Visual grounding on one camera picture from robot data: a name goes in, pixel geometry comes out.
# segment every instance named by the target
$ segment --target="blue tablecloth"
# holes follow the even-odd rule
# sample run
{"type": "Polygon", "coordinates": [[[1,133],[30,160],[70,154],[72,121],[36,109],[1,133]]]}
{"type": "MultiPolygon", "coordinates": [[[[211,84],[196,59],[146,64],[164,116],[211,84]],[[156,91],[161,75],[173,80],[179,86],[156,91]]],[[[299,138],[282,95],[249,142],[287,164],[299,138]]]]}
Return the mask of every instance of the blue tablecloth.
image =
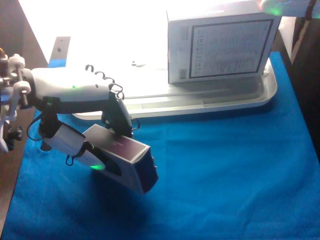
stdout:
{"type": "Polygon", "coordinates": [[[319,239],[318,159],[280,54],[271,61],[278,92],[264,107],[142,119],[134,136],[159,173],[146,195],[28,140],[3,240],[319,239]]]}

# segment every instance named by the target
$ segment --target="robotic arm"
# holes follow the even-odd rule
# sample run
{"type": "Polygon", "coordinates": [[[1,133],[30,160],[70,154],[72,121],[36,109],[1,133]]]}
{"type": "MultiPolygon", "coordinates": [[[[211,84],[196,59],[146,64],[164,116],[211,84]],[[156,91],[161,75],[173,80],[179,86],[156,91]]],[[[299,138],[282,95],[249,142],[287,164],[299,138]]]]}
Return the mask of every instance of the robotic arm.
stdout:
{"type": "MultiPolygon", "coordinates": [[[[41,138],[33,139],[29,136],[30,126],[27,129],[28,137],[34,141],[44,141],[51,148],[66,154],[68,166],[73,164],[74,159],[101,171],[110,164],[106,154],[99,147],[88,141],[81,132],[61,122],[57,114],[102,111],[102,122],[113,132],[110,136],[132,138],[132,119],[123,103],[123,89],[112,78],[104,77],[104,74],[101,78],[100,72],[94,74],[93,66],[90,65],[83,71],[67,67],[30,70],[25,68],[25,60],[18,54],[8,59],[2,49],[0,53],[0,150],[6,153],[13,150],[14,139],[22,138],[21,129],[4,135],[4,125],[16,119],[16,109],[19,106],[21,109],[36,107],[41,111],[30,124],[31,126],[40,120],[38,133],[41,138]]],[[[147,161],[146,166],[149,166],[143,170],[148,171],[147,174],[135,170],[134,167],[128,167],[134,165],[132,162],[122,160],[123,162],[119,163],[123,168],[130,170],[124,170],[129,174],[127,177],[124,176],[127,182],[120,178],[118,182],[140,193],[148,191],[158,179],[154,159],[143,159],[147,161]],[[148,187],[143,188],[142,185],[146,185],[147,181],[148,187]]]]}

